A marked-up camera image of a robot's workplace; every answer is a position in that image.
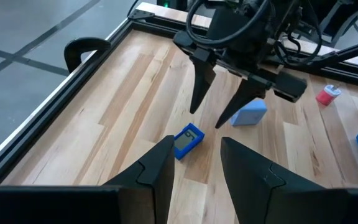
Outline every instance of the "metal frame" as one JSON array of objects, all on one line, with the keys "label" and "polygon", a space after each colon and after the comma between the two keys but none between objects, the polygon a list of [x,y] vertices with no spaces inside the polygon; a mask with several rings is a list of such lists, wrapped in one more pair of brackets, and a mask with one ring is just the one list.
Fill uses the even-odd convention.
[{"label": "metal frame", "polygon": [[[331,19],[337,13],[338,9],[342,5],[349,5],[349,4],[353,4],[353,2],[352,1],[337,0],[335,5],[333,6],[333,8],[328,12],[328,15],[321,21],[321,23],[319,25],[320,30],[322,30],[324,32],[324,30],[326,30],[327,26],[331,22]],[[335,35],[330,36],[331,40],[329,40],[329,41],[323,40],[323,44],[325,46],[328,46],[328,47],[335,47],[336,43],[339,41],[339,38],[342,37],[347,32],[347,30],[350,28],[350,26],[355,24],[357,20],[358,20],[358,11],[353,13],[353,15],[350,16],[343,23],[343,25],[338,29],[338,31],[336,32]],[[303,36],[303,37],[306,37],[307,39],[310,39],[310,40],[312,40],[314,42],[317,42],[318,41],[318,34],[315,31],[315,29],[312,28],[312,27],[308,27],[307,24],[305,24],[305,23],[303,23],[303,25],[305,27],[304,27],[304,29],[299,29],[298,30],[299,36],[298,36],[297,39],[299,39],[301,36]]]},{"label": "metal frame", "polygon": [[[193,26],[199,35],[205,35],[207,28]],[[88,59],[78,63],[70,76],[37,108],[33,114],[0,145],[0,182],[8,175],[20,159],[35,144],[55,118],[65,109],[71,99],[84,84],[93,76],[103,62],[114,52],[118,45],[132,30],[140,30],[151,34],[173,38],[179,30],[185,29],[185,23],[156,16],[151,12],[135,10],[123,23],[106,39],[111,47],[94,52]],[[280,61],[270,59],[266,63],[281,64]],[[296,68],[304,72],[322,77],[358,85],[358,65],[341,62],[325,68],[311,70],[310,67]]]}]

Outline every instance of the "gray floor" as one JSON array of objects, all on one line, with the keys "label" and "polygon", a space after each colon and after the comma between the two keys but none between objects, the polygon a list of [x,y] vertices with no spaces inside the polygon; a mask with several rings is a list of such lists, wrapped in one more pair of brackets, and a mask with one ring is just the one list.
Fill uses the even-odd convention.
[{"label": "gray floor", "polygon": [[[132,0],[0,0],[0,143],[66,78],[64,46],[84,36],[105,38],[131,4]],[[211,17],[213,11],[200,9],[198,14]],[[336,47],[353,44],[358,44],[358,22]]]}]

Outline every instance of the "floor tile line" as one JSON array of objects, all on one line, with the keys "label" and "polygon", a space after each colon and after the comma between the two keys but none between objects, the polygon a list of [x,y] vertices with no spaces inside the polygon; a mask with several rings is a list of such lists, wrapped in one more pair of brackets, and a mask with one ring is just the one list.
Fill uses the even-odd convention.
[{"label": "floor tile line", "polygon": [[39,68],[41,70],[45,70],[45,71],[51,72],[51,73],[56,73],[58,75],[63,75],[65,77],[67,77],[69,75],[69,72],[67,69],[56,67],[54,65],[50,65],[47,63],[43,63],[43,62],[38,62],[36,60],[32,60],[32,59],[25,58],[25,57],[15,56],[14,54],[11,54],[9,52],[5,52],[2,50],[0,50],[0,57],[4,58],[10,62],[19,62],[21,64],[28,65],[30,67]]},{"label": "floor tile line", "polygon": [[66,19],[62,20],[57,25],[53,26],[48,31],[44,32],[42,35],[37,37],[35,40],[33,40],[32,42],[28,43],[26,46],[18,50],[14,55],[23,56],[26,53],[30,52],[32,49],[36,48],[41,43],[48,40],[52,35],[54,35],[58,31],[62,30],[63,28],[71,24],[73,21],[75,21],[77,18],[82,16],[86,11],[91,9],[99,2],[100,0],[91,0],[90,2],[86,3],[83,7],[79,8],[77,11],[73,12],[71,15],[66,17]]},{"label": "floor tile line", "polygon": [[[13,54],[13,58],[11,59],[7,59],[7,57],[10,57],[9,55],[6,54],[7,52],[3,52],[2,50],[0,50],[0,56],[5,56],[2,57],[5,58],[5,60],[0,63],[0,71],[8,67],[13,61],[18,60],[18,62],[23,63],[24,58],[22,56],[24,56],[25,54],[27,54],[28,52],[30,52],[31,50],[33,50],[34,48],[36,48],[37,46],[48,40],[52,35],[56,34],[58,31],[62,30],[63,28],[71,24],[73,21],[75,21],[77,18],[82,16],[86,11],[91,9],[99,2],[100,0],[91,0],[90,2],[86,3],[83,7],[79,8],[77,11],[70,14],[68,17],[66,17],[64,20],[59,22],[57,25],[53,26],[48,31],[44,32],[42,35],[37,37],[32,42],[28,43],[26,46],[22,47],[20,50],[18,50],[16,53]],[[53,65],[48,65],[42,62],[36,62],[31,59],[25,58],[25,60],[27,61],[27,63],[25,64],[28,66],[37,67],[41,69],[44,68],[44,70],[49,69],[49,70],[53,70],[54,71],[53,73],[58,73],[61,75],[65,74],[66,76],[68,75],[67,73],[62,71],[64,70],[62,68],[54,67]]]}]

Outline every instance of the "wood grain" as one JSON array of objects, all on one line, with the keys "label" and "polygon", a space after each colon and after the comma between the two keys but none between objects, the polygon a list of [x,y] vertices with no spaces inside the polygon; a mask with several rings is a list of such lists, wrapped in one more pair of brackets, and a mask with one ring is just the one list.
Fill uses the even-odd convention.
[{"label": "wood grain", "polygon": [[[184,20],[186,14],[142,3],[139,9]],[[196,16],[207,26],[210,19]],[[267,93],[256,126],[214,125],[240,78],[221,67],[195,114],[188,112],[194,69],[172,40],[132,31],[15,166],[3,185],[101,185],[168,134],[193,123],[203,142],[175,161],[169,223],[238,223],[220,158],[229,136],[325,187],[358,187],[358,86],[343,85],[329,106],[315,100],[337,83],[288,70],[308,88],[293,104]]]}]

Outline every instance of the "wooden tabletop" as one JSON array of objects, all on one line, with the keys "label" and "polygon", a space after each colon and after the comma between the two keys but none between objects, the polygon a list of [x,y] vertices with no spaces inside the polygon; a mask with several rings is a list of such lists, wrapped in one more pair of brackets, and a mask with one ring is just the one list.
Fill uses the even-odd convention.
[{"label": "wooden tabletop", "polygon": [[[184,20],[186,13],[142,3],[138,9]],[[210,19],[197,16],[199,25]],[[324,107],[315,96],[328,83],[307,73],[297,103],[267,93],[256,126],[214,125],[240,78],[217,75],[195,114],[189,113],[194,68],[172,40],[132,31],[3,181],[3,185],[101,185],[168,134],[193,123],[203,142],[175,161],[169,223],[234,223],[224,181],[221,137],[229,136],[325,187],[358,187],[358,86]]]}]

